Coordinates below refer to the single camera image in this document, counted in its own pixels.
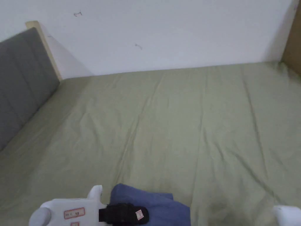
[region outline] white plastic part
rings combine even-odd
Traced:
[[[45,202],[30,217],[29,226],[105,226],[98,222],[102,186],[95,185],[86,199],[53,199]]]
[[[279,226],[300,226],[301,210],[295,206],[274,206],[275,214]]]

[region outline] wall mark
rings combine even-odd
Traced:
[[[82,12],[81,12],[81,11],[79,11],[79,13],[73,13],[73,15],[74,15],[74,16],[76,16],[76,17],[77,17],[77,16],[79,16],[79,15],[81,15],[81,16],[82,16]]]
[[[139,48],[140,48],[140,50],[142,50],[142,49],[143,49],[141,45],[138,45],[138,44],[136,44],[136,43],[135,43],[135,46],[139,47]]]

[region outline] blue fabric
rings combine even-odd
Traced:
[[[110,199],[110,204],[117,203],[146,207],[150,220],[145,225],[190,226],[189,207],[174,201],[170,193],[151,193],[118,184],[113,188]]]

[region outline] green bed sheet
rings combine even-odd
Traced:
[[[242,64],[67,79],[0,152],[1,225],[117,183],[173,193],[192,225],[274,225],[301,207],[301,84]]]

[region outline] wooden headboard frame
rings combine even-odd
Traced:
[[[42,43],[43,43],[43,45],[44,45],[44,47],[46,49],[47,55],[49,56],[51,64],[52,64],[52,66],[54,68],[54,71],[55,71],[55,73],[57,75],[57,78],[59,79],[59,81],[61,81],[62,80],[62,76],[61,76],[61,74],[60,74],[60,72],[58,70],[58,67],[57,67],[57,65],[55,63],[53,55],[52,55],[52,53],[50,51],[49,45],[48,45],[48,43],[46,41],[46,38],[45,38],[45,35],[44,35],[43,31],[42,31],[42,27],[41,27],[40,23],[37,20],[34,20],[34,21],[28,21],[28,22],[26,22],[25,25],[26,25],[27,29],[30,29],[32,27],[35,27],[37,29],[38,34],[39,34],[39,36],[40,36],[40,38],[42,40]]]
[[[301,3],[298,5],[281,61],[301,75]]]

